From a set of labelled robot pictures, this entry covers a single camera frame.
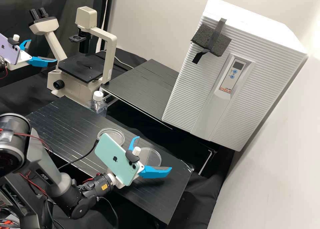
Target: red wire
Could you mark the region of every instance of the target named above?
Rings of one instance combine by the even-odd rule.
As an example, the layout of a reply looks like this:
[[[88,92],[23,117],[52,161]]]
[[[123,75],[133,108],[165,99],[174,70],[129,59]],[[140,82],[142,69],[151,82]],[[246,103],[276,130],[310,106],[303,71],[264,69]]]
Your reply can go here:
[[[50,152],[48,144],[47,144],[44,140],[42,140],[41,138],[39,138],[39,137],[35,137],[35,136],[29,135],[29,134],[24,134],[24,133],[14,133],[14,135],[26,136],[26,137],[32,137],[32,138],[38,139],[39,141],[41,141],[42,144],[45,145],[45,148],[48,150],[48,152]]]
[[[1,77],[0,79],[4,79],[8,75],[8,68],[7,67],[5,67],[5,68],[6,68],[6,75],[4,77]]]
[[[45,196],[48,196],[46,191],[44,189],[42,189],[40,186],[38,186],[37,184],[35,184],[34,182],[32,182],[30,179],[28,179],[27,177],[25,177],[22,173],[19,173],[25,180],[27,180],[28,182],[30,182],[32,185],[34,185],[36,188],[38,188],[38,190],[40,190]]]
[[[93,178],[88,178],[88,179],[84,180],[84,181],[82,182],[82,184],[84,184],[84,183],[86,183],[86,182],[88,182],[88,181],[92,181],[92,180],[93,180]]]

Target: black backdrop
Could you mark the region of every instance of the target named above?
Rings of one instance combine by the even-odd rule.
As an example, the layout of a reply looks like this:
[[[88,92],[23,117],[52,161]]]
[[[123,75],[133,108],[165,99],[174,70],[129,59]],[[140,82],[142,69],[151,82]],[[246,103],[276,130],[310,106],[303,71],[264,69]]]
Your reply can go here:
[[[28,53],[31,56],[51,57],[49,45],[44,36],[36,36],[29,29],[32,21],[29,14],[31,8],[44,7],[50,16],[55,16],[60,27],[56,30],[56,36],[60,41],[67,56],[77,52],[78,44],[68,40],[70,35],[77,33],[75,22],[76,9],[81,6],[89,6],[98,12],[97,25],[101,26],[105,9],[105,0],[0,0],[0,33],[6,37],[13,34],[20,35],[20,42],[31,39]],[[90,51],[96,47],[97,38],[91,41]],[[5,79],[0,80],[0,87],[39,73],[41,68],[26,66],[15,71],[9,71]]]

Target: ribbed plastic panel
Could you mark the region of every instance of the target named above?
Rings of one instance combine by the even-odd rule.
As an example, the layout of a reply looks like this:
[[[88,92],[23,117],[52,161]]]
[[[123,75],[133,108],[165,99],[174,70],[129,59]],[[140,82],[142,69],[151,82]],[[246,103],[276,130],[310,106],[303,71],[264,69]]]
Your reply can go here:
[[[202,23],[213,28],[217,25],[217,21],[205,16],[199,26]],[[222,57],[207,53],[194,64],[192,60],[202,48],[190,45],[162,120],[190,132],[229,53],[247,58],[256,65],[210,139],[239,151],[307,55],[227,24],[222,33],[232,39]]]

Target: black platform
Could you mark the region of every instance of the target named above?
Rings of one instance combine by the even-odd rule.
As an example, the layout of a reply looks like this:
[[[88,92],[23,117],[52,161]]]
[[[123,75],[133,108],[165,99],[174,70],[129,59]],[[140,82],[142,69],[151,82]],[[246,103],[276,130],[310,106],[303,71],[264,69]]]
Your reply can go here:
[[[161,122],[178,72],[151,59],[101,87]]]
[[[89,83],[103,74],[104,59],[94,55],[78,54],[59,62],[59,69]]]
[[[102,128],[121,129],[125,135],[122,147],[126,150],[131,139],[136,136],[66,97],[29,114],[27,118],[39,136],[53,148],[54,153],[68,162],[88,152]],[[162,157],[161,165],[172,166],[172,171],[164,179],[138,178],[131,186],[115,191],[168,224],[191,171],[184,162],[142,138],[138,146],[155,148]],[[107,170],[106,165],[94,153],[73,165],[91,177]]]

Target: black strap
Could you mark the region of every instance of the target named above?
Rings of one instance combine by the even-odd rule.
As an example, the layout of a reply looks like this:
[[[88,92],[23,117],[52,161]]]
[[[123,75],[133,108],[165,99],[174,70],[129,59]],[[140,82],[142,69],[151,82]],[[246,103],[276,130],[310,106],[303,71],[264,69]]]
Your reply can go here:
[[[216,26],[216,29],[214,30],[210,40],[208,41],[208,44],[207,44],[207,47],[204,48],[201,52],[197,53],[196,56],[193,58],[192,62],[195,63],[195,64],[198,64],[199,60],[201,59],[201,57],[208,53],[209,51],[212,50],[212,47],[214,46],[215,42],[217,41],[220,33],[221,33],[221,30],[223,28],[223,26],[225,25],[226,23],[226,19],[223,19],[221,18],[218,22],[218,25]]]

